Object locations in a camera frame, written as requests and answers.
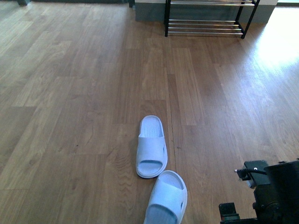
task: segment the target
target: shoe rack shelf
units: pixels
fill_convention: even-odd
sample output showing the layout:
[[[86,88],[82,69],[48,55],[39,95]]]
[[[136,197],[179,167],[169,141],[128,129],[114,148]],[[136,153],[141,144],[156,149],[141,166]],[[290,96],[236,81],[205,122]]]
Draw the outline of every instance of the shoe rack shelf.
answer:
[[[164,14],[165,36],[239,36],[244,39],[258,7],[259,1],[260,0],[166,0]],[[170,18],[171,6],[173,5],[239,7],[239,10],[234,21],[176,20]],[[243,28],[239,22],[244,7],[253,8],[245,28]]]

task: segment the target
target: slipper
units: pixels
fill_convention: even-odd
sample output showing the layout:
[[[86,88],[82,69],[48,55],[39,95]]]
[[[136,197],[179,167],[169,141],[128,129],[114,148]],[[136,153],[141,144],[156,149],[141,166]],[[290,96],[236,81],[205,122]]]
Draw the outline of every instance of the slipper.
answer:
[[[183,179],[167,170],[159,175],[149,199],[144,224],[180,224],[187,206]]]
[[[167,149],[161,120],[146,116],[140,123],[136,171],[140,177],[152,178],[162,173],[167,165]]]

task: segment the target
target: wall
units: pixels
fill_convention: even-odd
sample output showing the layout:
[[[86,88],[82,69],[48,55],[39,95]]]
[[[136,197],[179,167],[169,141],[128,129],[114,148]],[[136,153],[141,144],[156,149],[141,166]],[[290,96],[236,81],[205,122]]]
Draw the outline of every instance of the wall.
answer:
[[[252,22],[267,23],[277,0],[261,0]],[[165,0],[135,0],[137,21],[163,21]],[[244,7],[240,22],[247,22],[253,7]],[[238,7],[171,6],[171,18],[234,20]]]

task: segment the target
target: wooden floor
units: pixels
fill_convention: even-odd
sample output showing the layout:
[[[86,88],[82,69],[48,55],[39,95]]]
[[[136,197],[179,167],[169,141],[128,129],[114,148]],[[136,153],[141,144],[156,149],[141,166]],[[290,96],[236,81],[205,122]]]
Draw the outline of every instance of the wooden floor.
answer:
[[[233,170],[299,157],[298,8],[244,40],[164,37],[125,5],[0,2],[0,223],[140,224],[155,179],[135,171],[159,116],[188,188],[184,224],[218,204],[254,217]]]

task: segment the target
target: laminate floor plank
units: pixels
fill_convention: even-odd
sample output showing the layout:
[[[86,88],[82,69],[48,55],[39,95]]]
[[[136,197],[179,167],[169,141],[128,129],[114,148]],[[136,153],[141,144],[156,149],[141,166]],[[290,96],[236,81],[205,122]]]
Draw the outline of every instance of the laminate floor plank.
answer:
[[[0,175],[0,189],[30,188],[71,85],[72,78],[57,78],[53,82]]]
[[[28,190],[0,190],[0,222],[14,224]]]
[[[85,105],[85,96],[72,95],[66,100],[16,224],[57,223],[85,120]]]
[[[116,8],[106,14],[100,22],[93,24],[95,41],[90,43],[87,55],[91,54],[103,63],[123,63],[124,42],[129,23],[126,8]]]
[[[256,107],[279,160],[292,160],[299,153],[294,148],[298,144],[298,120],[288,116],[288,112],[285,113],[284,108],[276,106],[276,103],[270,98],[268,101],[261,100]]]
[[[256,74],[254,71],[237,72],[234,67],[224,65],[216,66],[216,70],[229,104],[228,116],[235,121],[232,125],[236,135],[235,142],[240,144],[243,159],[257,160],[263,157],[268,161],[277,160],[275,146],[271,144],[267,134],[268,127],[263,124],[263,116],[256,109],[262,102],[266,105],[271,102],[263,83],[247,76]],[[258,148],[258,152],[252,153],[253,148]]]
[[[144,32],[148,32],[146,24],[140,24],[136,21],[130,21],[128,35],[126,38],[126,49],[143,49]]]
[[[142,51],[125,50],[125,61],[121,70],[113,123],[137,123],[140,100],[140,74],[142,71]]]
[[[42,3],[36,3],[35,4],[35,9],[30,10],[30,5],[29,7],[24,7],[27,9],[26,13],[19,19],[19,21],[34,21],[35,23],[44,23],[45,21],[51,21],[51,19],[45,19],[43,17],[43,14],[45,11],[49,9],[49,5],[43,5]]]
[[[140,223],[142,221],[136,219],[140,214],[136,214],[135,210],[136,206],[139,206],[135,203],[138,192],[137,180],[140,178],[135,168],[138,129],[139,124],[113,124],[112,126],[110,153],[107,156],[100,197],[99,223]]]
[[[19,5],[16,2],[3,1],[0,9],[0,21],[6,19],[13,12],[18,11]]]
[[[43,32],[28,52],[9,72],[0,77],[3,86],[23,86],[41,63],[53,38],[59,33]]]
[[[79,12],[77,12],[76,17],[69,16],[72,14],[72,11],[69,12],[69,14],[63,14],[65,18],[60,19],[61,26],[60,34],[57,36],[57,40],[59,41],[73,41],[78,38],[78,36],[81,36],[83,34],[83,22],[86,16],[89,13],[89,8],[82,8]]]
[[[22,35],[30,26],[30,21],[20,21],[16,25],[12,26],[9,30],[0,34],[0,56],[4,55],[10,46],[17,41],[18,36]]]
[[[260,123],[252,123],[246,119],[245,112],[238,114],[229,106],[207,106],[205,108],[205,124],[203,128],[209,128],[209,140],[215,151],[214,164],[219,164],[218,170],[222,182],[226,201],[234,201],[240,210],[240,216],[253,217],[253,210],[246,209],[254,202],[253,195],[246,195],[250,189],[245,183],[238,181],[238,176],[233,172],[237,167],[242,167],[244,161],[259,160],[265,158],[272,163],[278,161],[272,149],[272,144]]]
[[[14,106],[38,106],[47,98],[48,89],[55,80],[55,72],[71,42],[58,42],[49,46],[41,64],[31,75]]]
[[[145,42],[144,42],[145,49],[152,49],[152,48],[164,49],[164,45],[163,45],[164,39],[160,35],[161,30],[159,29],[160,28],[159,25],[160,25],[159,23],[153,24],[151,35],[149,35],[150,37],[147,36],[145,38]],[[162,62],[166,64],[165,57],[163,58]]]
[[[9,107],[12,106],[19,93],[22,91],[21,86],[7,87],[0,86],[0,113],[4,113]]]
[[[86,121],[77,154],[108,154],[109,135],[122,64],[103,63],[96,72],[98,82],[88,95]]]
[[[238,64],[249,61],[250,55],[246,55],[240,44],[239,38],[214,38],[208,37],[206,42],[213,63],[215,64]]]
[[[167,83],[166,89],[167,93],[170,92],[170,87],[168,84],[168,77],[165,75],[165,82]],[[173,125],[172,125],[172,114],[171,114],[171,102],[170,102],[170,95],[166,94],[166,113],[167,113],[167,129],[168,129],[168,142],[169,142],[169,147],[168,147],[168,152],[169,152],[169,163],[171,170],[176,171],[176,162],[175,162],[175,154],[174,154],[174,134],[173,134]]]
[[[172,50],[178,100],[183,125],[196,125],[203,116],[203,103],[188,48]]]
[[[58,77],[82,77],[84,73],[81,73],[81,65],[84,64],[87,59],[97,59],[96,56],[89,53],[93,41],[88,37],[93,36],[94,29],[81,27],[78,33],[79,35],[72,35],[74,38],[63,59],[65,63],[61,63],[56,71],[56,76]]]
[[[0,175],[36,107],[9,107],[0,113]]]
[[[47,3],[47,7],[42,12],[41,17],[46,18],[47,21],[50,21],[47,26],[44,27],[45,31],[48,32],[59,32],[59,35],[56,37],[58,41],[65,41],[67,39],[59,39],[63,36],[63,30],[67,29],[67,22],[70,21],[69,18],[73,15],[74,6],[72,4],[60,3],[62,7],[56,7],[55,3]]]
[[[163,57],[167,58],[165,60],[165,67],[167,68],[167,74],[175,74],[174,60],[172,54],[172,41],[169,38],[164,38],[163,42]]]
[[[56,223],[95,223],[101,202],[105,155],[78,155]]]
[[[194,223],[214,223],[219,218],[212,214],[217,214],[218,205],[222,200],[226,201],[227,194],[223,182],[218,179],[219,168],[215,166],[217,159],[211,140],[213,133],[206,126],[183,126],[183,135],[183,146],[176,150],[176,160],[187,161],[187,173],[177,170],[192,200],[187,209],[192,210]]]
[[[227,105],[221,82],[207,47],[203,44],[196,49],[191,49],[190,52],[203,105]]]
[[[1,66],[0,79],[3,76],[5,76],[7,73],[9,73],[11,70],[13,70],[15,64],[18,63],[20,60],[21,57],[12,57],[8,55],[4,55],[0,57],[0,66]]]
[[[150,48],[141,73],[141,99],[166,99],[166,69],[162,49]]]
[[[178,101],[178,90],[175,75],[168,74],[168,92],[169,92],[169,110],[171,111],[171,130],[172,136],[170,135],[170,145],[174,150],[174,155],[177,149],[181,149],[183,145],[183,129],[181,121],[181,112]],[[176,170],[180,170],[182,173],[186,173],[186,164],[181,160],[171,161],[171,163],[176,164]]]
[[[71,87],[72,95],[93,95],[97,80],[101,76],[102,64],[97,59],[84,57]]]
[[[88,14],[84,19],[83,22],[83,26],[91,26],[93,24],[96,25],[102,25],[104,26],[104,24],[101,23],[102,19],[104,19],[104,15],[105,15],[105,7],[93,7],[92,5],[90,5],[91,7],[88,10]]]
[[[31,46],[37,41],[37,39],[44,32],[45,27],[49,26],[55,19],[55,16],[51,17],[43,16],[45,7],[40,7],[36,11],[28,11],[20,18],[20,21],[32,22],[32,24],[25,30],[24,33],[17,36],[16,41],[9,47],[9,51],[6,51],[6,55],[11,57],[24,57]]]
[[[11,26],[11,21],[18,21],[28,12],[27,7],[20,8],[17,2],[7,2],[6,7],[3,7],[1,9],[1,15],[3,15],[0,23],[1,29],[3,27],[9,28]]]

